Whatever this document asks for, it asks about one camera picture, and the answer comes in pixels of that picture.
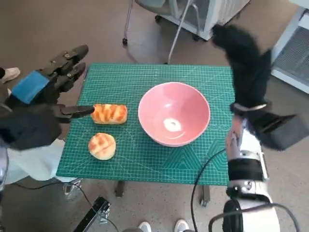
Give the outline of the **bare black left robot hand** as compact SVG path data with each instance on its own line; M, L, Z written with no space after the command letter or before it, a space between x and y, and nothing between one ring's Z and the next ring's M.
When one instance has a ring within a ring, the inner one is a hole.
M46 67L37 69L21 79L4 100L10 110L31 104L56 104L62 92L68 92L84 73L82 59L88 54L86 44L60 52Z

